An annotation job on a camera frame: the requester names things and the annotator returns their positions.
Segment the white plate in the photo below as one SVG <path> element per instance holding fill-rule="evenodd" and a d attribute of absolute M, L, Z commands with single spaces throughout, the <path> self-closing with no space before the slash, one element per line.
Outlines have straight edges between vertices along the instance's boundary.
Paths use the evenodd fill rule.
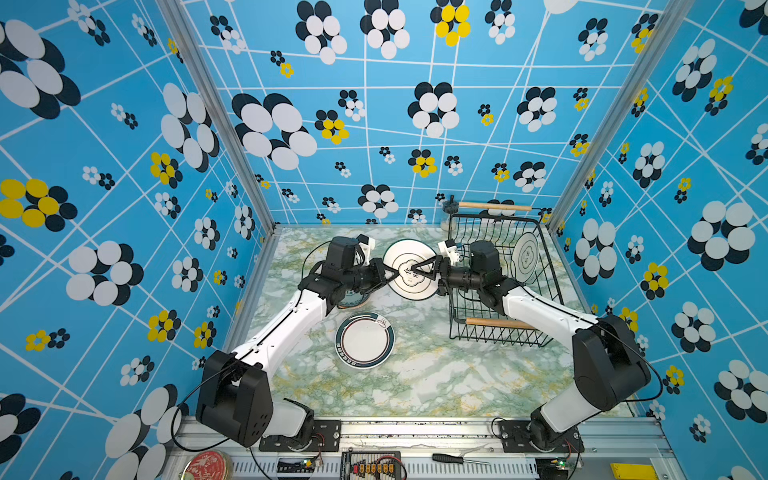
<path fill-rule="evenodd" d="M 357 308 L 365 304 L 369 298 L 369 294 L 348 291 L 345 297 L 338 303 L 337 308 L 340 310 Z"/>
<path fill-rule="evenodd" d="M 430 278 L 435 251 L 414 239 L 398 240 L 383 257 L 386 267 L 397 271 L 389 287 L 399 296 L 412 301 L 427 300 L 437 293 L 438 282 Z"/>
<path fill-rule="evenodd" d="M 345 319 L 335 334 L 335 350 L 348 367 L 369 370 L 392 354 L 395 332 L 390 321 L 376 313 L 361 313 Z"/>

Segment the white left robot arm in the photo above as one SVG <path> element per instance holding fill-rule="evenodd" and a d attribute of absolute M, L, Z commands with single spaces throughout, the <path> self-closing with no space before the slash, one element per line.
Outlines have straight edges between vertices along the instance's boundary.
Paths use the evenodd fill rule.
<path fill-rule="evenodd" d="M 310 443 L 314 411 L 297 401 L 275 400 L 271 382 L 291 350 L 348 293 L 371 294 L 399 276 L 372 255 L 374 246 L 365 235 L 334 237 L 325 259 L 308 270 L 287 305 L 262 330 L 229 353 L 211 354 L 202 374 L 196 420 L 243 447 L 264 437 L 300 447 Z"/>

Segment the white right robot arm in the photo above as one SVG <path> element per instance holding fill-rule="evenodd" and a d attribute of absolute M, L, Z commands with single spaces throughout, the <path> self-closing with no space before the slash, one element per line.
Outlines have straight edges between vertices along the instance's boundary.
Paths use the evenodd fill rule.
<path fill-rule="evenodd" d="M 572 354 L 571 385 L 530 416 L 530 442 L 542 451 L 559 445 L 582 422 L 628 400 L 652 379 L 625 321 L 580 313 L 534 293 L 518 277 L 504 274 L 500 255 L 488 241 L 470 245 L 467 268 L 435 255 L 402 270 L 435 282 L 440 291 L 474 290 L 489 309 L 534 327 Z"/>

